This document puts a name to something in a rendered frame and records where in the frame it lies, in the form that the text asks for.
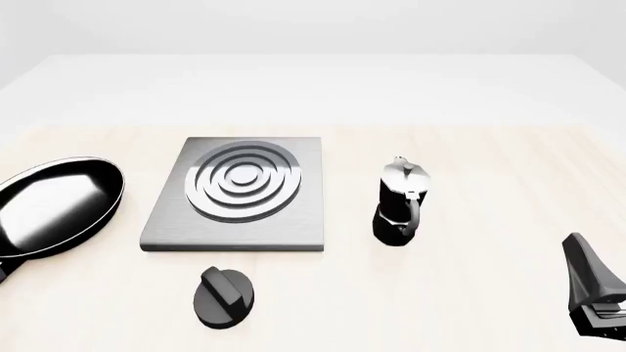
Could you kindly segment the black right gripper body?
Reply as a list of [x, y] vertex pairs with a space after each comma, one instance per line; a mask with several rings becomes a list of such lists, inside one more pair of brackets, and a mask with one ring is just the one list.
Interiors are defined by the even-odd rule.
[[580, 336], [626, 336], [626, 309], [620, 303], [626, 294], [607, 295], [595, 301], [583, 301], [571, 294], [569, 317]]

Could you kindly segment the black and silver moka pot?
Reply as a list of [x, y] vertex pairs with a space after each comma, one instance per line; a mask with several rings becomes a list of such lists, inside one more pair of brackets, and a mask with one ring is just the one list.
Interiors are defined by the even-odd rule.
[[424, 169], [402, 156], [384, 167], [379, 204], [373, 218], [373, 232], [378, 240], [386, 245], [403, 246], [414, 238], [430, 182]]

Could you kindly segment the flat grey stove plate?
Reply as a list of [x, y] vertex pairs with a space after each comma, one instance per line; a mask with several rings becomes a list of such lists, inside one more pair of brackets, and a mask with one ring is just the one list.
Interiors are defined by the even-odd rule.
[[190, 137], [140, 237], [143, 251], [323, 251], [318, 137]]

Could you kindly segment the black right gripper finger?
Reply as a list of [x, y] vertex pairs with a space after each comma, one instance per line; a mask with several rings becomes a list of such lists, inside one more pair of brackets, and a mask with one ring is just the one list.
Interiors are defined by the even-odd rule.
[[581, 234], [569, 234], [561, 245], [569, 279], [569, 307], [626, 301], [626, 284], [604, 265]]

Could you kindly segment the round black stove knob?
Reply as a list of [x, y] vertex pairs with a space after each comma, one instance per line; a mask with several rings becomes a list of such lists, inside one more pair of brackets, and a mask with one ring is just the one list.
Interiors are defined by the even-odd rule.
[[242, 272], [211, 266], [201, 274], [193, 307], [200, 322], [214, 330], [232, 328], [251, 312], [255, 293]]

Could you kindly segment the black frying pan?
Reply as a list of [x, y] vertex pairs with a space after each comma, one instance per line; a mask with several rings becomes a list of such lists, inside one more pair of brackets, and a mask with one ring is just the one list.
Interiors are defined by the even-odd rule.
[[23, 263], [81, 245], [115, 215], [121, 169], [99, 157], [66, 157], [0, 183], [0, 284]]

